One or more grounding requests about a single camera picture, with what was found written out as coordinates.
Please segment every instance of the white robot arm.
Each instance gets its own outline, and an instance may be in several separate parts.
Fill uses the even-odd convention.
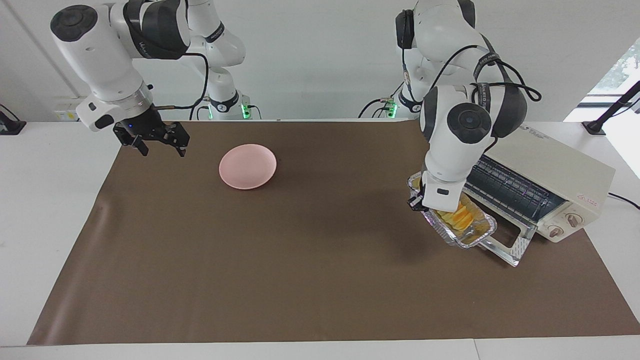
[[[521,89],[533,101],[541,95],[474,29],[470,0],[420,0],[398,16],[396,25],[399,47],[411,52],[403,56],[409,80],[396,95],[398,116],[419,116],[429,142],[420,196],[410,204],[419,211],[456,211],[467,177],[492,138],[504,138],[524,121],[527,102]],[[507,69],[520,83],[512,82]],[[437,84],[459,71],[468,74],[466,83]]]
[[[151,86],[132,66],[133,58],[178,60],[191,54],[190,50],[202,54],[212,72],[224,75],[207,82],[211,102],[228,105],[226,111],[217,108],[216,113],[246,117],[244,112],[232,111],[243,110],[242,96],[230,74],[221,68],[242,63],[244,45],[225,29],[211,0],[129,0],[69,6],[53,17],[51,31],[65,59],[91,88],[91,94],[77,107],[81,121],[93,131],[115,124],[113,131],[121,143],[145,156],[144,140],[171,145],[184,156],[189,135],[178,122],[162,123]],[[201,64],[194,65],[196,60]],[[183,63],[207,73],[200,58]],[[197,103],[165,108],[195,106]]]

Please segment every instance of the toaster oven rack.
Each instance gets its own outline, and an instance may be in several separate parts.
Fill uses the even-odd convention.
[[[512,247],[506,247],[491,236],[479,244],[512,266],[520,263],[538,230],[538,222],[565,203],[562,197],[486,155],[473,167],[465,192],[520,229]]]

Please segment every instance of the white wall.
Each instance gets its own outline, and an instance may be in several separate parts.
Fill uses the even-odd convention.
[[[0,0],[0,103],[22,120],[54,121],[54,97],[74,94],[24,29],[21,16]]]
[[[2,2],[10,4],[37,34],[37,42],[69,85],[46,64],[41,70],[47,75],[35,81],[32,67],[25,69],[20,60],[25,56],[21,49],[10,53],[1,49],[0,60],[15,67],[14,73],[27,87],[59,89],[44,97],[85,93],[86,86],[49,35],[52,15],[78,0]],[[247,47],[245,63],[230,69],[236,85],[265,117],[282,119],[355,117],[369,100],[390,94],[401,81],[394,19],[414,4],[414,0],[216,1],[227,28]],[[532,121],[562,121],[640,37],[640,8],[633,0],[476,0],[476,8],[478,30],[520,70],[527,84],[545,96],[530,106],[527,119]],[[0,32],[3,44],[7,34],[4,29]],[[158,105],[189,104],[200,92],[202,80],[175,62],[136,60],[135,66],[155,85]],[[178,112],[165,118],[187,115]]]

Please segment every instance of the wire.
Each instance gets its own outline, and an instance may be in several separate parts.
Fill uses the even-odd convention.
[[[20,118],[18,118],[18,116],[16,116],[16,114],[14,114],[13,111],[9,110],[9,108],[7,108],[5,105],[0,104],[0,106],[6,111],[9,111],[9,114],[13,115],[13,117],[15,117],[15,120],[20,121]]]
[[[249,105],[249,109],[253,109],[256,108],[258,110],[258,115],[260,115],[260,120],[262,120],[262,112],[260,111],[260,108],[257,107],[256,105]]]
[[[201,106],[198,108],[198,111],[196,111],[196,119],[198,119],[198,121],[200,121],[200,110],[202,109],[209,109],[208,106]]]
[[[407,90],[409,90],[409,96],[411,96],[411,100],[413,100],[413,102],[417,102],[415,100],[415,97],[413,96],[413,90],[411,89],[411,77],[409,76],[409,70],[406,69],[406,61],[404,60],[404,50],[405,50],[405,48],[404,48],[404,36],[406,34],[406,25],[407,25],[407,23],[409,23],[409,22],[405,19],[404,20],[404,31],[402,33],[402,70],[403,70],[403,74],[404,74],[404,82],[406,83],[406,88],[407,88]]]
[[[438,83],[438,80],[440,80],[440,77],[442,76],[442,73],[444,73],[444,70],[447,68],[447,66],[449,66],[449,64],[453,61],[453,59],[456,58],[456,56],[458,56],[463,51],[466,51],[466,50],[469,50],[469,49],[473,49],[473,48],[478,48],[478,47],[480,47],[480,46],[479,45],[467,45],[465,47],[462,47],[460,50],[456,51],[453,55],[451,55],[451,57],[447,60],[447,62],[444,63],[444,66],[442,66],[442,69],[440,69],[440,72],[438,73],[438,76],[436,76],[436,79],[433,81],[433,84],[431,85],[431,88],[429,89],[429,91],[433,90],[433,88]]]
[[[518,77],[518,80],[520,80],[520,84],[522,84],[522,86],[523,86],[522,88],[525,90],[525,92],[527,93],[527,95],[529,96],[531,101],[538,102],[538,101],[542,100],[542,94],[539,91],[527,86],[524,83],[524,79],[522,78],[522,75],[520,75],[519,71],[517,71],[516,68],[514,68],[513,66],[509,65],[508,63],[506,63],[506,62],[504,62],[502,60],[498,60],[497,63],[499,63],[500,65],[504,66],[505,68],[513,71],[513,73],[516,74],[516,76]],[[534,100],[534,97],[531,96],[531,92],[538,96],[538,100]]]
[[[191,110],[189,114],[189,120],[193,120],[193,112],[195,108],[200,105],[200,103],[204,100],[205,95],[207,95],[207,84],[209,83],[209,60],[207,57],[200,53],[184,53],[184,56],[199,56],[204,59],[205,63],[205,76],[204,76],[204,87],[202,88],[202,95],[193,105],[190,106],[176,106],[176,105],[166,105],[166,106],[156,106],[157,110]]]
[[[636,209],[640,210],[640,205],[638,205],[635,202],[627,199],[626,197],[622,197],[622,196],[616,195],[614,193],[609,193],[609,196],[615,197],[616,199],[619,199],[619,200],[622,200],[622,201],[625,201],[625,202],[628,202],[629,204],[633,205]]]
[[[493,138],[493,143],[492,143],[491,145],[489,145],[489,147],[487,147],[487,148],[484,150],[484,152],[487,152],[487,151],[491,150],[491,148],[492,148],[492,147],[494,147],[494,146],[495,146],[495,144],[497,144],[497,143],[498,143],[498,137],[497,137],[497,136],[495,136],[495,137]]]
[[[629,109],[633,108],[638,102],[640,102],[640,97],[638,98],[638,100],[634,101],[633,104],[631,104],[628,108],[622,110],[621,112],[615,114],[615,115],[611,115],[611,117],[616,117],[618,115],[622,115],[624,113],[626,113],[627,111],[629,111]]]
[[[404,85],[404,81],[402,83],[400,83],[400,85],[398,85],[398,88],[394,91],[393,94],[391,94],[391,96],[389,97],[394,97],[396,96],[396,94],[398,93],[398,90],[400,90],[402,88],[402,86]]]
[[[378,111],[380,111],[380,114],[378,114],[378,116],[376,117],[377,119],[379,119],[382,116],[382,114],[384,114],[385,110],[389,110],[389,108],[383,106],[380,109],[374,111],[372,118],[376,117],[376,114],[378,113]]]
[[[488,83],[488,86],[513,86],[517,88],[524,89],[531,101],[538,102],[542,100],[542,94],[531,86],[527,86],[525,84],[516,84],[516,83]]]
[[[365,111],[367,111],[368,108],[371,107],[371,105],[375,104],[376,102],[384,102],[383,99],[375,99],[373,101],[371,101],[369,104],[367,104],[364,109],[362,109],[362,111],[360,112],[360,114],[358,115],[358,119],[362,118],[362,114],[364,114]]]
[[[476,87],[474,89],[474,91],[471,92],[471,101],[475,103],[476,102],[476,94],[478,93],[479,85],[477,83],[472,83],[471,85]],[[538,101],[542,100],[542,94],[539,91],[537,91],[536,89],[534,89],[534,88],[532,88],[531,86],[528,86],[528,85],[517,84],[517,83],[488,83],[487,85],[489,87],[491,87],[491,86],[513,86],[513,87],[516,87],[516,88],[525,89],[525,91],[527,92],[527,95],[529,96],[531,101],[538,102]]]

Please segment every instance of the brown mat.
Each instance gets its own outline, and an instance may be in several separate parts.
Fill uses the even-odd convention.
[[[448,247],[405,203],[414,122],[186,127],[184,159],[120,151],[30,345],[640,334],[585,232],[518,268]],[[254,142],[275,177],[225,186]]]

